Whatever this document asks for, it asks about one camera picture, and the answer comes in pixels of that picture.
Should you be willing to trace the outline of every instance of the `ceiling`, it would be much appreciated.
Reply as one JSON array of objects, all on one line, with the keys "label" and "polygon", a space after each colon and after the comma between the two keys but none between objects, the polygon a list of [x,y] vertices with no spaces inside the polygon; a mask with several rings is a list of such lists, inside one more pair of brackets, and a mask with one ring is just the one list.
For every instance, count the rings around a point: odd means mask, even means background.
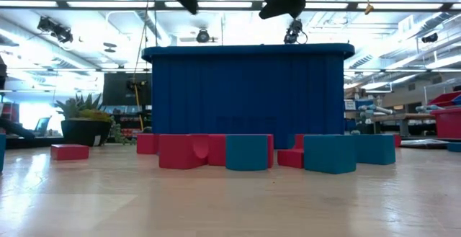
[{"label": "ceiling", "polygon": [[[367,0],[308,0],[308,1],[367,1]],[[396,2],[459,2],[461,0],[370,0]],[[9,69],[17,68],[134,68],[138,61],[138,49],[146,17],[136,11],[110,12],[98,10],[53,10],[53,9],[0,9],[0,35],[18,46],[0,45],[0,52]],[[384,69],[398,61],[414,57],[427,50],[428,53],[406,63],[402,67],[421,67],[430,63],[434,56],[450,57],[457,54],[460,43],[453,38],[458,34],[460,19],[456,14],[439,19],[440,24],[420,31],[419,25],[438,13],[422,12],[303,12],[299,18],[308,34],[308,43],[351,43],[357,55],[345,63],[345,68]],[[74,41],[61,45],[49,34],[37,29],[40,17],[71,28]],[[199,29],[205,28],[215,43],[206,45],[259,45],[282,44],[292,18],[288,15],[261,20],[254,11],[203,11],[192,16],[186,11],[150,11],[148,20],[152,25],[147,29],[147,46],[200,45],[195,41]],[[410,28],[403,29],[403,24]],[[417,43],[418,39],[431,32],[439,33],[439,41],[428,45]],[[450,43],[443,48],[430,50],[442,43]],[[115,53],[104,51],[103,43],[117,45]],[[97,72],[45,72],[34,71],[13,74],[16,81],[9,82],[10,89],[49,89],[57,85],[69,91],[102,90],[102,75]],[[376,79],[380,72],[347,73],[349,83],[366,84]],[[92,86],[84,87],[80,81],[90,81]]]}]

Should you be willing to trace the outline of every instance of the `desk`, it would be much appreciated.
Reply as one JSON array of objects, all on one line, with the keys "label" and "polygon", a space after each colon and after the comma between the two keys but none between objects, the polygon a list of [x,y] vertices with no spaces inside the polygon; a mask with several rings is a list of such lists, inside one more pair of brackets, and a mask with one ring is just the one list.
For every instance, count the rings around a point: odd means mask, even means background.
[{"label": "desk", "polygon": [[435,120],[434,115],[430,114],[396,114],[396,115],[383,115],[372,117],[371,121],[375,123],[375,133],[376,125],[379,122],[384,121],[400,121],[400,136],[408,137],[410,133],[408,132],[408,121],[409,120]]}]

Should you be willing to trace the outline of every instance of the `black planter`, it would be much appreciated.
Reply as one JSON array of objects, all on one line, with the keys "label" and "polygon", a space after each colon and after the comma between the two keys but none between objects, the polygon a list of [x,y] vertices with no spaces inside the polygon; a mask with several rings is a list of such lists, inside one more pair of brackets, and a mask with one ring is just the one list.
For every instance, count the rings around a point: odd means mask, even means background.
[{"label": "black planter", "polygon": [[110,127],[110,122],[101,121],[64,120],[61,122],[64,141],[85,146],[100,146],[105,143],[109,137]]}]

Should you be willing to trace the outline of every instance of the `red foam block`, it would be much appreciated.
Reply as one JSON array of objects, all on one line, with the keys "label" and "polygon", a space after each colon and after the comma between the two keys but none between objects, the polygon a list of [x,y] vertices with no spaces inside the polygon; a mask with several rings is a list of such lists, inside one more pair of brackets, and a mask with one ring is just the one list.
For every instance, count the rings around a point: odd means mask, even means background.
[{"label": "red foam block", "polygon": [[293,149],[302,149],[304,148],[304,134],[295,135],[295,145]]},{"label": "red foam block", "polygon": [[302,169],[304,168],[304,151],[303,149],[278,150],[277,162],[280,166]]},{"label": "red foam block", "polygon": [[395,134],[394,135],[394,146],[397,148],[397,147],[400,147],[401,144],[402,144],[402,137],[400,135]]},{"label": "red foam block", "polygon": [[157,154],[158,153],[158,134],[138,133],[136,139],[136,153],[138,154]]},{"label": "red foam block", "polygon": [[57,144],[51,146],[51,158],[55,161],[88,159],[89,147],[78,144]]},{"label": "red foam block", "polygon": [[225,166],[225,135],[208,135],[210,152],[208,164],[211,166]]},{"label": "red foam block", "polygon": [[272,168],[274,165],[274,136],[267,136],[267,168]]},{"label": "red foam block", "polygon": [[163,169],[193,169],[205,165],[207,135],[160,135],[158,165]]}]

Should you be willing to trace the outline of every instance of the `building block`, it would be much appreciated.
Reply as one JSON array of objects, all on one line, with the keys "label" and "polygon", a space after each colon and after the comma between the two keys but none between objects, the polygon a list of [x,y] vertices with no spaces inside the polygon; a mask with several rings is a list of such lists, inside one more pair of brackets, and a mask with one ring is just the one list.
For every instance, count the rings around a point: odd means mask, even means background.
[{"label": "building block", "polygon": [[461,143],[448,143],[447,149],[452,152],[461,152]]},{"label": "building block", "polygon": [[402,137],[398,134],[395,134],[394,135],[394,146],[398,148],[400,147],[401,144],[402,144]]},{"label": "building block", "polygon": [[395,163],[393,135],[350,135],[355,139],[357,162],[388,165]]},{"label": "building block", "polygon": [[268,137],[268,135],[227,135],[225,167],[236,171],[267,169]]},{"label": "building block", "polygon": [[193,169],[207,163],[205,137],[160,135],[158,165],[163,169]]},{"label": "building block", "polygon": [[88,159],[89,147],[78,144],[57,144],[51,146],[51,158],[55,161]]},{"label": "building block", "polygon": [[225,166],[225,135],[208,135],[210,152],[208,153],[208,164],[211,166]]},{"label": "building block", "polygon": [[158,134],[138,133],[136,139],[137,154],[157,154],[158,153]]},{"label": "building block", "polygon": [[267,168],[272,168],[274,165],[274,136],[267,136]]},{"label": "building block", "polygon": [[5,162],[5,150],[6,150],[6,135],[0,133],[0,172],[3,171],[3,165]]},{"label": "building block", "polygon": [[277,163],[280,166],[289,166],[292,168],[304,168],[304,150],[278,150]]},{"label": "building block", "polygon": [[330,174],[355,171],[354,138],[349,135],[305,135],[304,168]]}]

